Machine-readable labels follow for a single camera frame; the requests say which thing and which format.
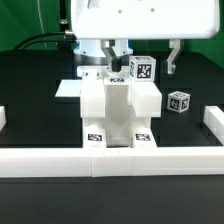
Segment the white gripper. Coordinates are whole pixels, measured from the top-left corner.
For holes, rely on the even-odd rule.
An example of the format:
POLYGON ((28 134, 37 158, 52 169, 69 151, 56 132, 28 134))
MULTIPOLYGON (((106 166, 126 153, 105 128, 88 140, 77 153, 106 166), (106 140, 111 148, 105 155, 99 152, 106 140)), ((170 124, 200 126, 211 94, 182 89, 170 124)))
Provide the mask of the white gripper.
MULTIPOLYGON (((79 39, 172 39, 164 72, 173 74, 182 39, 208 39, 220 28, 219 0, 71 0, 72 30, 79 39)), ((102 40, 109 70, 120 72, 114 40, 102 40)))

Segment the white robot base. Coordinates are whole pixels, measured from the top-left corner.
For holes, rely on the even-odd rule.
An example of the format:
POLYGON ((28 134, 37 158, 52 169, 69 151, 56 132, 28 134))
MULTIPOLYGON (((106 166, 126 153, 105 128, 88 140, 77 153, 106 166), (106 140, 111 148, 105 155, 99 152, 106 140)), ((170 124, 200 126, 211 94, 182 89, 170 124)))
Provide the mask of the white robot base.
MULTIPOLYGON (((127 59, 133 53, 127 40, 113 40, 111 49, 117 58, 127 59)), ((102 49, 101 40, 79 40, 78 46, 73 50, 78 60, 90 64, 105 64, 107 58, 102 49)))

